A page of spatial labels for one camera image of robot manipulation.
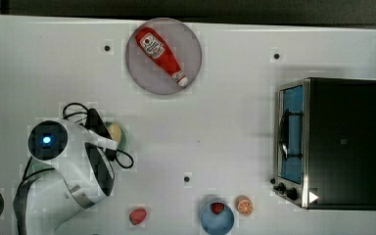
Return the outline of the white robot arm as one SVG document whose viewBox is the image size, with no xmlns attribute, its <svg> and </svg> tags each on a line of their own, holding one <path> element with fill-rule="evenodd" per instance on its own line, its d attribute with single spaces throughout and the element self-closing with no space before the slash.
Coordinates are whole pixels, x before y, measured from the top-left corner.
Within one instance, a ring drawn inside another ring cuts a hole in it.
<svg viewBox="0 0 376 235">
<path fill-rule="evenodd" d="M 19 235 L 54 235 L 77 214 L 111 196 L 110 159 L 118 142 L 94 109 L 84 125 L 44 120 L 29 132 L 31 159 L 43 166 L 20 184 L 13 207 Z"/>
</svg>

